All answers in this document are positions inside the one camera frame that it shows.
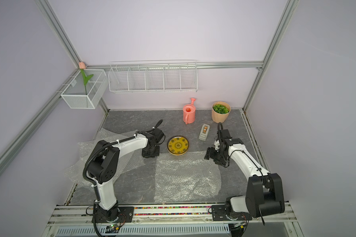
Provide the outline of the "pink artificial tulip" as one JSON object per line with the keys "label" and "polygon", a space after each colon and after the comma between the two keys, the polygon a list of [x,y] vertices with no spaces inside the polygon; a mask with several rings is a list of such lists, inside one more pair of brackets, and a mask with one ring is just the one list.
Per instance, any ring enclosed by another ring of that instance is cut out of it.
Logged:
{"label": "pink artificial tulip", "polygon": [[91,80],[91,78],[94,76],[93,74],[87,75],[85,70],[86,70],[86,64],[84,62],[79,62],[79,69],[83,78],[83,84],[85,88],[85,94],[87,95],[87,84]]}

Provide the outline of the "potted green plant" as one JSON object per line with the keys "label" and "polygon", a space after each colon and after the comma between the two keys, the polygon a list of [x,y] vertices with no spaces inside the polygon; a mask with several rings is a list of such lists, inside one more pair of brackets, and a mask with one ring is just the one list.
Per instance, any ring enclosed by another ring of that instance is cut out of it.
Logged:
{"label": "potted green plant", "polygon": [[218,101],[212,105],[212,120],[216,123],[224,122],[231,112],[229,104]]}

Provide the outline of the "pink watering can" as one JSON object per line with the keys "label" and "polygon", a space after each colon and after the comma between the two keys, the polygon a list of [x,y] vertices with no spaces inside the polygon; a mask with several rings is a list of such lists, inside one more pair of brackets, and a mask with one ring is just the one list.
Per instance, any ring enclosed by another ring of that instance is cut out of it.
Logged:
{"label": "pink watering can", "polygon": [[183,107],[183,121],[185,124],[191,124],[195,121],[196,107],[194,106],[195,98],[191,98],[191,103]]}

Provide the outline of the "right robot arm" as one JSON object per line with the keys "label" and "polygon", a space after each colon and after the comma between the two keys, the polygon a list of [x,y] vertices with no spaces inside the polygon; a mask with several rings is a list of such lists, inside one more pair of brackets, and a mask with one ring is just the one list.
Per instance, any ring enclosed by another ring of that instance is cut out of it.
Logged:
{"label": "right robot arm", "polygon": [[226,199],[224,206],[227,218],[237,220],[243,217],[247,220],[283,213],[285,200],[281,177],[259,164],[242,140],[232,138],[227,129],[219,128],[217,136],[204,159],[212,159],[215,164],[225,168],[233,160],[248,181],[244,196]]}

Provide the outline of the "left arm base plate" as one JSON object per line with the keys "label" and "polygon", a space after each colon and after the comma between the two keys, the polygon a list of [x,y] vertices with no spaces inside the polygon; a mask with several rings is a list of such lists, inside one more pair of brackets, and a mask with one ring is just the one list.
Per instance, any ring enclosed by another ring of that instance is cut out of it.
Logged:
{"label": "left arm base plate", "polygon": [[133,215],[133,206],[114,207],[110,210],[98,206],[93,214],[92,223],[130,223]]}

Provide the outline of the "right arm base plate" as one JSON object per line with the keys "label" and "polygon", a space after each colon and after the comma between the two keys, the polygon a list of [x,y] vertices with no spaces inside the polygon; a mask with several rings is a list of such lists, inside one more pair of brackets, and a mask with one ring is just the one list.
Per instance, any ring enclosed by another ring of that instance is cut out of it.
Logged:
{"label": "right arm base plate", "polygon": [[252,217],[247,212],[232,213],[227,211],[224,204],[212,205],[208,208],[208,212],[212,215],[213,221],[251,221]]}

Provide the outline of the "yellow patterned dinner plate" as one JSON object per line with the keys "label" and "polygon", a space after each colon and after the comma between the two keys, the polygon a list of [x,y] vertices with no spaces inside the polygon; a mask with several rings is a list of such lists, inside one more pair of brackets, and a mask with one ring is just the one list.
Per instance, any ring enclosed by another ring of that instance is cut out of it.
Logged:
{"label": "yellow patterned dinner plate", "polygon": [[167,142],[167,150],[174,156],[183,155],[189,150],[189,141],[184,136],[173,136]]}

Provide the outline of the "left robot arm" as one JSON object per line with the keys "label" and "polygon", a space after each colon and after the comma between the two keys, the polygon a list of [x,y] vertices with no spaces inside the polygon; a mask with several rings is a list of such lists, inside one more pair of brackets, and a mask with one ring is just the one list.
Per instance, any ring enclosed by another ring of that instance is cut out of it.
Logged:
{"label": "left robot arm", "polygon": [[120,158],[139,149],[143,158],[158,157],[165,138],[163,131],[155,127],[122,140],[96,144],[83,169],[83,178],[92,183],[96,195],[94,217],[115,222],[120,216],[113,186]]}

